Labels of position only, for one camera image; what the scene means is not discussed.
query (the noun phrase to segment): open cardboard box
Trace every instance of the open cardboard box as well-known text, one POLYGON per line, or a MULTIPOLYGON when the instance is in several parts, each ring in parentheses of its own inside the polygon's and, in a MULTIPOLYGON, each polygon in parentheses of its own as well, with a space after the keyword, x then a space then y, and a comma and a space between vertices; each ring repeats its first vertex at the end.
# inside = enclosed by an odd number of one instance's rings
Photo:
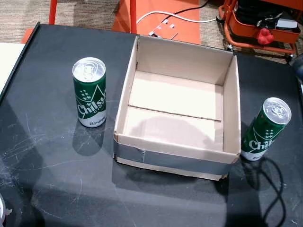
POLYGON ((118 162, 219 180, 239 157, 240 122, 236 56, 136 37, 115 123, 118 162))

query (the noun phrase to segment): black cable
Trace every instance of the black cable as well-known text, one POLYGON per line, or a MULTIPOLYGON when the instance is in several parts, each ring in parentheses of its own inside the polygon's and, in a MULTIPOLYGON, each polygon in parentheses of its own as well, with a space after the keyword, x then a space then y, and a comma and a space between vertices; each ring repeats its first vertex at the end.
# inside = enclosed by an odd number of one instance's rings
MULTIPOLYGON (((179 11, 179 12, 174 13, 174 14, 183 13, 183 12, 186 12, 186 11, 189 11, 189 10, 193 10, 193 9, 200 9, 200 8, 203 8, 204 6, 207 5, 207 3, 208 3, 209 1, 210 1, 210 0, 208 0, 208 1, 207 1, 206 3, 204 3, 202 6, 195 7, 195 8, 183 9, 183 10, 181 10, 181 11, 179 11)), ((163 22, 164 20, 170 18, 170 17, 172 17, 172 15, 169 15, 169 16, 165 17, 165 18, 162 20, 162 22, 163 22)))

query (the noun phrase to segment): aluminum can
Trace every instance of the aluminum can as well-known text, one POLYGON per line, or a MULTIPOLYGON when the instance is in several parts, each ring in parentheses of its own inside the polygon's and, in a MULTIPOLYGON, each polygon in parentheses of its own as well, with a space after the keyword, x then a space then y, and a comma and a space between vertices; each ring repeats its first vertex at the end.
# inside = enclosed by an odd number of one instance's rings
POLYGON ((268 98, 241 141, 241 155, 249 161, 260 159, 289 123, 292 112, 279 98, 268 98))
POLYGON ((98 58, 82 58, 73 68, 78 119, 86 127, 106 120, 106 68, 98 58))

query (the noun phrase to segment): orange cart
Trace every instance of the orange cart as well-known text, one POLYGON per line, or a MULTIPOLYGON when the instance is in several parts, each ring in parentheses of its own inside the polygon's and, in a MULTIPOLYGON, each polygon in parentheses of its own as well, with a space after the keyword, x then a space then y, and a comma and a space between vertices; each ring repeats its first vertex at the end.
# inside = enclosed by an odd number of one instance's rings
MULTIPOLYGON (((303 11, 303 1, 302 0, 263 0, 266 2, 282 5, 285 7, 293 8, 296 10, 296 19, 298 20, 303 11)), ((235 35, 257 38, 257 35, 260 32, 260 27, 246 25, 237 20, 234 13, 234 8, 236 6, 237 0, 225 0, 224 4, 219 7, 219 18, 218 20, 224 21, 224 33, 226 39, 229 43, 228 50, 232 51, 233 46, 242 47, 242 48, 253 48, 261 49, 272 52, 281 52, 288 54, 289 58, 293 57, 295 53, 295 42, 300 34, 300 29, 296 28, 293 32, 283 31, 278 29, 270 29, 271 34, 274 36, 274 41, 288 43, 291 46, 291 49, 277 48, 267 45, 256 45, 249 43, 239 43, 232 39, 229 31, 229 27, 235 35)))

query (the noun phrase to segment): red object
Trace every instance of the red object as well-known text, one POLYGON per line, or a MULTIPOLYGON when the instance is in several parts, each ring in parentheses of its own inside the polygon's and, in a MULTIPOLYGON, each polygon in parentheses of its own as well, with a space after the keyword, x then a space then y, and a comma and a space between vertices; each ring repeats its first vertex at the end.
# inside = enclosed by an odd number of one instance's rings
POLYGON ((257 35, 258 43, 261 45, 267 45, 273 42, 274 36, 270 33, 270 31, 266 28, 260 30, 259 34, 257 35))
POLYGON ((23 36, 23 38, 22 38, 22 40, 21 40, 21 43, 22 43, 22 44, 26 44, 26 43, 27 43, 27 40, 28 40, 28 38, 30 37, 30 34, 32 34, 33 30, 34 30, 33 28, 28 28, 28 29, 25 31, 24 36, 23 36))
POLYGON ((49 25, 55 24, 56 8, 57 8, 57 0, 51 0, 51 5, 49 8, 49 18, 48 18, 49 25))
POLYGON ((131 33, 137 33, 137 10, 136 10, 136 0, 130 1, 130 11, 131 11, 131 33))

